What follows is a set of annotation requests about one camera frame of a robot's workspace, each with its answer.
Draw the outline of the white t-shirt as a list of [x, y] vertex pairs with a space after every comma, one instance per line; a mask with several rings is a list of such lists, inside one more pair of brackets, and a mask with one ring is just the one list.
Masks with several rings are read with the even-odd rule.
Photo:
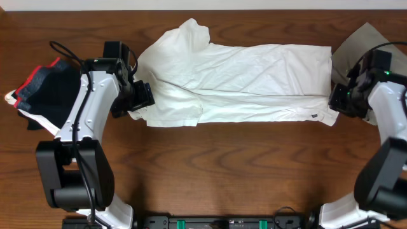
[[155, 103], [132, 111], [150, 127], [200, 123], [319, 121], [328, 106], [331, 48], [312, 45], [224, 46], [194, 19], [165, 32], [139, 57], [135, 78]]

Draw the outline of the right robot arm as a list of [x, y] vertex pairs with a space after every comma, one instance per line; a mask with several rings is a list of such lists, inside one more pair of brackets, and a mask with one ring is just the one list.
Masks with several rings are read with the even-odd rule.
[[309, 228], [380, 228], [406, 218], [406, 77], [370, 69], [338, 85], [330, 104], [338, 111], [359, 116], [371, 110], [381, 146], [359, 173], [352, 193], [323, 204], [310, 217]]

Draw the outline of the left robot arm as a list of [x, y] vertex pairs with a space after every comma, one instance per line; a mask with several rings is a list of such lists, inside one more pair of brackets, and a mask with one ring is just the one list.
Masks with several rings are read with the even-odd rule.
[[108, 115], [153, 105], [149, 84], [134, 81], [127, 60], [88, 59], [71, 112], [54, 140], [36, 148], [48, 205], [82, 215], [67, 228], [136, 228], [133, 208], [114, 190], [114, 174], [101, 146]]

